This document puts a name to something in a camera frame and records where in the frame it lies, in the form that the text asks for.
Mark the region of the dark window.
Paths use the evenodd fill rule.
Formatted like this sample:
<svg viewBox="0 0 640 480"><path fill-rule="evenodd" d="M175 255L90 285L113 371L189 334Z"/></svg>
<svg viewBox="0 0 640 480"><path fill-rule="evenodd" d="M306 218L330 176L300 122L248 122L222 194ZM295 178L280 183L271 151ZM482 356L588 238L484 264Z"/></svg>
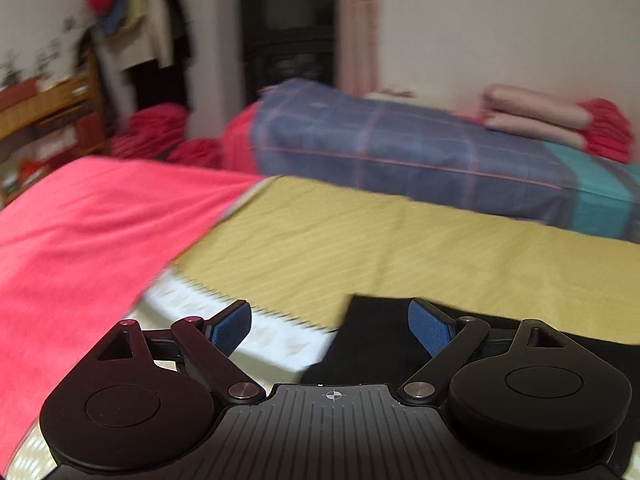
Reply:
<svg viewBox="0 0 640 480"><path fill-rule="evenodd" d="M336 0L240 0L245 99L291 78L332 86Z"/></svg>

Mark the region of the pink curtain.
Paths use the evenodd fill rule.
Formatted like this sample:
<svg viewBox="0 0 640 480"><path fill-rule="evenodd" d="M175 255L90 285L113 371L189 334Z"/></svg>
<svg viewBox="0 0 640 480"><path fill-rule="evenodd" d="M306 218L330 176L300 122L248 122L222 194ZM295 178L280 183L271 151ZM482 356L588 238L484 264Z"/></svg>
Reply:
<svg viewBox="0 0 640 480"><path fill-rule="evenodd" d="M378 0L337 0L336 84L352 96L378 86Z"/></svg>

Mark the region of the pink red bed sheet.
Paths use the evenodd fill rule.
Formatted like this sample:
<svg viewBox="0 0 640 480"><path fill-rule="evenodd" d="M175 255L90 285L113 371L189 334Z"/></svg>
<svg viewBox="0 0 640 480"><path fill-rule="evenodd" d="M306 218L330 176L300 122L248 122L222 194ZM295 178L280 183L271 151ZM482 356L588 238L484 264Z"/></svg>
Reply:
<svg viewBox="0 0 640 480"><path fill-rule="evenodd" d="M65 374L256 183L251 174L84 157L2 211L3 463Z"/></svg>

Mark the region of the beige zigzag patterned bedsheet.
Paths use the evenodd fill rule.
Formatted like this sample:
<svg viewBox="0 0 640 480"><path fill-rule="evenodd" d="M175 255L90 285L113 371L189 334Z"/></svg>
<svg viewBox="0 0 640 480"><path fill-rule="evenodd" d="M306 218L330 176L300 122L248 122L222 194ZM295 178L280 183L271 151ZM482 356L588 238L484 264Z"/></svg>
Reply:
<svg viewBox="0 0 640 480"><path fill-rule="evenodd" d="M196 284L176 270L166 270L127 313L142 330L167 330L180 320L201 322L211 344L228 356L265 391L298 382L318 363L334 331Z"/></svg>

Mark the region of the yellow quilted blanket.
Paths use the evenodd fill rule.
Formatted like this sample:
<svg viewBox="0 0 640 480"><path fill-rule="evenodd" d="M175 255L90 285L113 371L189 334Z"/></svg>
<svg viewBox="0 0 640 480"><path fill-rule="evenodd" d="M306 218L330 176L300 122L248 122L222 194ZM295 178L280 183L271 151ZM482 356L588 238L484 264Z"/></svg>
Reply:
<svg viewBox="0 0 640 480"><path fill-rule="evenodd" d="M174 263L194 284L324 328L351 296L419 297L639 340L639 248L293 177L270 179Z"/></svg>

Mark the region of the blue plaid folded quilt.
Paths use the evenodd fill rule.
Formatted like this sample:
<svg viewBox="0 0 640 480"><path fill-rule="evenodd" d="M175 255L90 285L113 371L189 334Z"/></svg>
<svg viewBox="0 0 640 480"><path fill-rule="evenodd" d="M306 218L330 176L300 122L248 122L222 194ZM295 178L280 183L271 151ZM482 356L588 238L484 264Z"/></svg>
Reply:
<svg viewBox="0 0 640 480"><path fill-rule="evenodd" d="M250 148L287 174L638 242L639 168L430 108L290 79L259 101Z"/></svg>

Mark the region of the wooden shelf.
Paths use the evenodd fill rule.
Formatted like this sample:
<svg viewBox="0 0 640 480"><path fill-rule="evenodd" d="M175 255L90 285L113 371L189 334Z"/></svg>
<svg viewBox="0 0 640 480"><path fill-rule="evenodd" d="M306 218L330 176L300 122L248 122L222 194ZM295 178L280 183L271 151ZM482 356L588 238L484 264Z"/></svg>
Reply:
<svg viewBox="0 0 640 480"><path fill-rule="evenodd" d="M98 55L46 87L39 77L1 90L1 205L66 162L108 151L118 115Z"/></svg>

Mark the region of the red folded clothes stack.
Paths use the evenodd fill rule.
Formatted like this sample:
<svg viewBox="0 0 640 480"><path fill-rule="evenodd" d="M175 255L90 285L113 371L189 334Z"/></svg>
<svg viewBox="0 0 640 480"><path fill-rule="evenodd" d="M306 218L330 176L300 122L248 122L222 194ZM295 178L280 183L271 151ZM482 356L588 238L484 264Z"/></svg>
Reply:
<svg viewBox="0 0 640 480"><path fill-rule="evenodd" d="M605 99L582 101L577 105L591 116L589 125L582 130L586 152L629 165L632 161L634 136L629 120L620 109Z"/></svg>

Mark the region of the pink folded blanket upper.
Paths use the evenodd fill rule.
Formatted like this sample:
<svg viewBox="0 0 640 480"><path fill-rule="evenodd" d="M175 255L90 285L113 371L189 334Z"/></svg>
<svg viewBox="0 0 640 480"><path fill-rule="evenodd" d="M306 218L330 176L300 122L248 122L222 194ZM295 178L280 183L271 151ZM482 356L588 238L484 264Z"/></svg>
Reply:
<svg viewBox="0 0 640 480"><path fill-rule="evenodd" d="M582 106L551 94L492 84L482 93L483 105L495 112L548 122L549 124L585 130L592 123L592 114Z"/></svg>

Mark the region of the red clothes pile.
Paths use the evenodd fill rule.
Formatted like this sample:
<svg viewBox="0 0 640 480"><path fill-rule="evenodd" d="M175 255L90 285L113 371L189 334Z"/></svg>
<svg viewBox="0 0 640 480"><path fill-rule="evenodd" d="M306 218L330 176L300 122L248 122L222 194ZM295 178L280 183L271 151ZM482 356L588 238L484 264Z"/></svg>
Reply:
<svg viewBox="0 0 640 480"><path fill-rule="evenodd" d="M190 112L172 103L134 113L125 131L113 136L110 154L120 159L145 159L181 166L220 169L224 151L219 140L186 138Z"/></svg>

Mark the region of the pink folded blanket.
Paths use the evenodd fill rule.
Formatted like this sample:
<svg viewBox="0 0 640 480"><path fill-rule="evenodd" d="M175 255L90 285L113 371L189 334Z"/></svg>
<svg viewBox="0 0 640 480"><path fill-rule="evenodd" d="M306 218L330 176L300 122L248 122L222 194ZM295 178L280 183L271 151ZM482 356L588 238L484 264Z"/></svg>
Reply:
<svg viewBox="0 0 640 480"><path fill-rule="evenodd" d="M587 147L587 141L580 133L537 119L497 113L487 116L484 126L490 130L561 144L579 151Z"/></svg>
<svg viewBox="0 0 640 480"><path fill-rule="evenodd" d="M585 130L592 123L592 114L582 106L551 94L492 84L482 93L483 105L495 112L548 122L549 124Z"/></svg>

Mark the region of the black knit pants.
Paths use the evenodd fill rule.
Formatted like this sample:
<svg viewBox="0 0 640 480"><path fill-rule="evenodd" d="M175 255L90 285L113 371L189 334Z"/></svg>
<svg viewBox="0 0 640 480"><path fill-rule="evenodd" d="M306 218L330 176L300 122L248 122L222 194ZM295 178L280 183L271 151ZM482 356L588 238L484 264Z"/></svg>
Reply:
<svg viewBox="0 0 640 480"><path fill-rule="evenodd" d="M618 474L639 440L639 350L534 320L355 296L306 385L384 384L437 406L474 454L518 472Z"/></svg>

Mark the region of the pink folded blanket lower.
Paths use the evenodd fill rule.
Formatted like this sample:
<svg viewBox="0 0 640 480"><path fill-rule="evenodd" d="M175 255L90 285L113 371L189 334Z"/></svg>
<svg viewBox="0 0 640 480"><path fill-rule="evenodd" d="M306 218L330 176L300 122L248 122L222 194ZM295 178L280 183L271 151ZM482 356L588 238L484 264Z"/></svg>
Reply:
<svg viewBox="0 0 640 480"><path fill-rule="evenodd" d="M490 130L561 144L579 151L587 147L587 141L580 133L537 119L497 113L487 116L484 126Z"/></svg>

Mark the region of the hanging clothes on rack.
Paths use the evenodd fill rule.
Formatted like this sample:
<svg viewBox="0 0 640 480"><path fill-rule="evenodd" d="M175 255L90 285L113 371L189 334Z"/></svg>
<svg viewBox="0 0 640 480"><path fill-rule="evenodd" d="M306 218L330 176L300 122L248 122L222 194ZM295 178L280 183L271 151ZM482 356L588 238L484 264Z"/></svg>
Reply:
<svg viewBox="0 0 640 480"><path fill-rule="evenodd" d="M87 0L94 24L80 37L75 65L105 53L130 85L134 108L176 104L190 110L186 70L191 35L181 0Z"/></svg>

